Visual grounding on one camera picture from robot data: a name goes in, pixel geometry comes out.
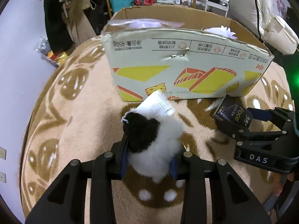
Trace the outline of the person's right hand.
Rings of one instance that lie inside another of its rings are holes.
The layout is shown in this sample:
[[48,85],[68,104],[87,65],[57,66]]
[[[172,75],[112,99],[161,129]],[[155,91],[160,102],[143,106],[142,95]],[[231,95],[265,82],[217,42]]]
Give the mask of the person's right hand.
[[[294,173],[290,173],[286,177],[289,181],[293,181],[294,180],[294,175],[295,175]],[[281,194],[282,189],[283,189],[283,183],[282,183],[283,175],[280,175],[278,173],[273,173],[272,176],[273,176],[273,179],[274,179],[274,181],[273,181],[273,192],[276,195],[276,197],[279,197],[279,195]]]

